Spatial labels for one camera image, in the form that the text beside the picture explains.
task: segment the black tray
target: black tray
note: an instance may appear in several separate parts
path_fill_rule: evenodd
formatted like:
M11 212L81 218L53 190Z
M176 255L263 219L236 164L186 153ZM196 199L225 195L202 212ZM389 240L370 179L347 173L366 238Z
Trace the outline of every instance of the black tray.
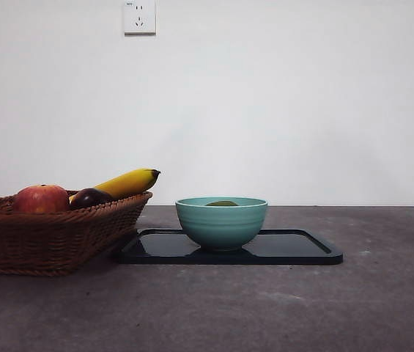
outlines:
M230 252L211 252L182 230L139 230L121 242L112 258L121 264L284 264L334 265L343 253L304 230L260 230L251 242Z

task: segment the plum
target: plum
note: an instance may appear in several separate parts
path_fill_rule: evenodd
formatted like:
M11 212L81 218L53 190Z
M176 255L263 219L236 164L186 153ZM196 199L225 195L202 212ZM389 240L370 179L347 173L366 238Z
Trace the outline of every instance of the plum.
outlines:
M70 203L70 209L82 209L89 208L93 205L104 204L107 202L113 202L115 199L107 192L101 191L96 188L85 188L79 191L73 197Z

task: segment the bowl rim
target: bowl rim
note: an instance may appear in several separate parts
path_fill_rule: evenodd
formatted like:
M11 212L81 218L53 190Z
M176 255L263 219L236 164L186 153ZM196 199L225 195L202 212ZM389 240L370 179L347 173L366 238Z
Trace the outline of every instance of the bowl rim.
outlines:
M185 204L182 202L185 202L187 200L193 200L193 199L206 199L206 198L217 198L217 199L231 199L231 198L237 198L237 199L249 199L249 200L257 200L260 203L259 204L252 204L252 205L238 205L238 206L229 206L229 205L216 205L215 207L210 207L207 205L195 205L195 204ZM191 198L184 198L179 199L176 201L176 205L181 205L183 207L192 207L192 208L228 208L228 209L238 209L238 208L255 208L255 207L263 207L264 205L268 205L268 202L264 199L259 198L250 198L250 197L225 197L225 196L204 196L204 197L191 197Z

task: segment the fruit basket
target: fruit basket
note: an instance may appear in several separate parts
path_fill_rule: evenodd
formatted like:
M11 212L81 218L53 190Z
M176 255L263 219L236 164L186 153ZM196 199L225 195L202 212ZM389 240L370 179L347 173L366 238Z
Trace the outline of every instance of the fruit basket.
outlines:
M76 191L67 191L71 196ZM0 274L63 276L134 230L152 197L145 191L118 201L61 213L12 211L0 198Z

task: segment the apple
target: apple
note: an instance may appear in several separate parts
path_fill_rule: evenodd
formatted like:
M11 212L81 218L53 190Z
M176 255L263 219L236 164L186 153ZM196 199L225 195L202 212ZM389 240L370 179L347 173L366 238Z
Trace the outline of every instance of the apple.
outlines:
M14 197L12 209L22 213L57 213L70 209L68 193L58 185L29 186Z

